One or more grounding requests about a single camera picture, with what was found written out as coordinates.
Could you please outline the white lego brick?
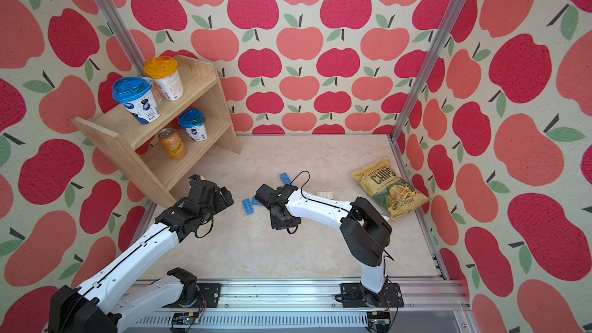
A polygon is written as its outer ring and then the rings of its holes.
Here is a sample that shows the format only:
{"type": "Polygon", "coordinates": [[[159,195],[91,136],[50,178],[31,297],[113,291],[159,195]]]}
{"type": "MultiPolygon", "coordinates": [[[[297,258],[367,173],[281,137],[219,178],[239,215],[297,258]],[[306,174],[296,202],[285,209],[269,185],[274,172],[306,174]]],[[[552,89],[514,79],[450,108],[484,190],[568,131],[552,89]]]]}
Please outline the white lego brick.
{"type": "Polygon", "coordinates": [[[333,199],[333,193],[332,192],[317,192],[317,195],[319,197],[326,198],[326,199],[329,199],[329,200],[332,200],[333,199]]]}

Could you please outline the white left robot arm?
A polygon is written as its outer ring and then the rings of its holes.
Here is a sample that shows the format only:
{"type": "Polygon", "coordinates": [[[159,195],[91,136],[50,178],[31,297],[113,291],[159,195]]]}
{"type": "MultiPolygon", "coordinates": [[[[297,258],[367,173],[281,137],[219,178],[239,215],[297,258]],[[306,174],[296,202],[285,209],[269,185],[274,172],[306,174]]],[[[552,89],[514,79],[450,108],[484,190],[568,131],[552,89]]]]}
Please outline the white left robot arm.
{"type": "Polygon", "coordinates": [[[51,297],[50,332],[124,332],[163,307],[205,310],[206,293],[196,276],[182,268],[140,291],[127,292],[168,251],[201,226],[213,224],[214,216],[234,203],[226,187],[199,175],[189,182],[189,194],[161,213],[123,254],[76,287],[64,286],[51,297]]]}

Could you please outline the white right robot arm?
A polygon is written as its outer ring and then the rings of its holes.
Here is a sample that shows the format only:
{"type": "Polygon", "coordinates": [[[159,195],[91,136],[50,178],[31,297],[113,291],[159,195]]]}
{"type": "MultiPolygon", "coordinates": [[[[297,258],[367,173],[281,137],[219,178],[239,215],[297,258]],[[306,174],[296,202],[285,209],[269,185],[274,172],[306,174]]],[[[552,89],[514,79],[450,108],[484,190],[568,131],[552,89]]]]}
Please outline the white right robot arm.
{"type": "Polygon", "coordinates": [[[352,256],[361,264],[358,285],[350,285],[337,296],[344,306],[387,308],[385,259],[393,231],[389,222],[363,197],[352,202],[329,200],[286,184],[276,189],[263,184],[254,199],[267,208],[275,230],[297,229],[302,219],[337,229],[352,256]]]}

